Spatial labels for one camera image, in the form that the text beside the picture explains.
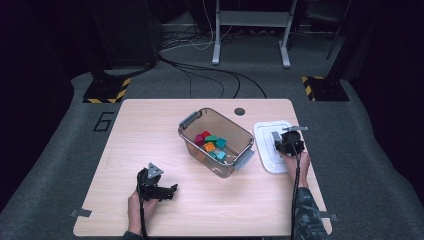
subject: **round hole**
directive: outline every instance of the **round hole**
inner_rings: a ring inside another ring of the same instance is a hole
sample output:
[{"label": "round hole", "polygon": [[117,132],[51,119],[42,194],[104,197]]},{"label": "round hole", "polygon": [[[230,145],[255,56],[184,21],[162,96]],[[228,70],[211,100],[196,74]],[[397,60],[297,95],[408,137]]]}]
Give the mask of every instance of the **round hole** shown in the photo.
[{"label": "round hole", "polygon": [[238,116],[243,116],[246,113],[246,111],[243,108],[236,108],[234,110],[234,113]]}]

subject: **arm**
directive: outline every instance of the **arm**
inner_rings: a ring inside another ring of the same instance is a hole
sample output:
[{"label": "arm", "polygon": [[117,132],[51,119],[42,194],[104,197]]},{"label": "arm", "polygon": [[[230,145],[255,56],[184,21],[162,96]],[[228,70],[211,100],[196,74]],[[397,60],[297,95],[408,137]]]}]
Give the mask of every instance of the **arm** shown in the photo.
[{"label": "arm", "polygon": [[[153,210],[159,199],[151,199],[143,203],[144,220],[147,222],[153,215]],[[128,230],[122,236],[123,240],[142,240],[141,237],[141,218],[140,218],[140,200],[137,191],[128,198]]]},{"label": "arm", "polygon": [[[283,155],[286,163],[288,174],[293,183],[296,178],[296,157]],[[293,239],[314,239],[324,240],[330,239],[319,214],[318,206],[315,203],[314,197],[309,190],[309,185],[306,179],[308,175],[311,158],[307,152],[300,154],[300,175],[299,188],[297,190],[295,203],[295,222],[294,222],[294,238]]]}]

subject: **human hand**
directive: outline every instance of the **human hand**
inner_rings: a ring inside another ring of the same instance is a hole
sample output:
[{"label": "human hand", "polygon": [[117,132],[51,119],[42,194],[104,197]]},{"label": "human hand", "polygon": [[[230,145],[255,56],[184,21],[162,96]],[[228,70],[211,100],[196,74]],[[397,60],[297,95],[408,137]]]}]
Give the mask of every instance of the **human hand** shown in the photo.
[{"label": "human hand", "polygon": [[[306,176],[308,175],[309,165],[311,164],[311,157],[307,152],[301,152],[300,155],[300,163],[299,163],[299,187],[308,188],[308,182],[306,180]],[[288,174],[293,182],[296,179],[296,168],[297,168],[297,159],[296,156],[291,157],[287,154],[281,153],[280,156],[284,159],[287,167]]]},{"label": "human hand", "polygon": [[[147,222],[153,215],[159,199],[151,199],[143,202],[144,208],[144,221]],[[128,231],[141,235],[141,217],[140,217],[140,199],[138,192],[134,191],[128,198]]]}]

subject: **camouflage sleeve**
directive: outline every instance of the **camouflage sleeve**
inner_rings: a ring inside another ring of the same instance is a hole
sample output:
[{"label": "camouflage sleeve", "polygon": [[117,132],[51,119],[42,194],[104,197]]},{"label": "camouflage sleeve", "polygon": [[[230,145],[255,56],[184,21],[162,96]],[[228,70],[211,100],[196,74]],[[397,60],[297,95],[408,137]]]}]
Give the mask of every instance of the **camouflage sleeve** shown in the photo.
[{"label": "camouflage sleeve", "polygon": [[307,188],[299,188],[297,191],[294,239],[330,239],[322,223],[314,197]]}]

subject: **toy block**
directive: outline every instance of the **toy block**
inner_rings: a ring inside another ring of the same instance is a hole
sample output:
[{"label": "toy block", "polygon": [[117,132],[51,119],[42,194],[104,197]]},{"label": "toy block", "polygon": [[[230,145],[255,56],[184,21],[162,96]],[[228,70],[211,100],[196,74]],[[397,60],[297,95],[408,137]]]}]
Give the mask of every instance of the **toy block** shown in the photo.
[{"label": "toy block", "polygon": [[213,145],[213,143],[211,142],[208,142],[203,146],[205,147],[206,152],[211,152],[215,150],[215,145]]},{"label": "toy block", "polygon": [[197,134],[196,138],[194,139],[194,143],[197,146],[202,146],[205,144],[205,140],[203,139],[201,134]]},{"label": "toy block", "polygon": [[211,143],[215,144],[217,140],[218,140],[218,137],[215,136],[215,135],[209,135],[205,138],[205,142],[207,142],[207,143],[211,142]]},{"label": "toy block", "polygon": [[211,157],[213,157],[213,158],[216,158],[216,156],[217,156],[217,155],[216,155],[216,153],[215,153],[214,151],[210,151],[210,152],[209,152],[209,155],[211,155]]},{"label": "toy block", "polygon": [[220,162],[224,162],[225,160],[225,152],[224,151],[220,151],[217,155],[216,155],[216,159]]},{"label": "toy block", "polygon": [[225,148],[225,145],[227,144],[227,140],[225,138],[218,138],[215,144],[219,148]]},{"label": "toy block", "polygon": [[208,131],[204,131],[201,135],[203,139],[205,139],[207,136],[210,136],[211,134]]}]

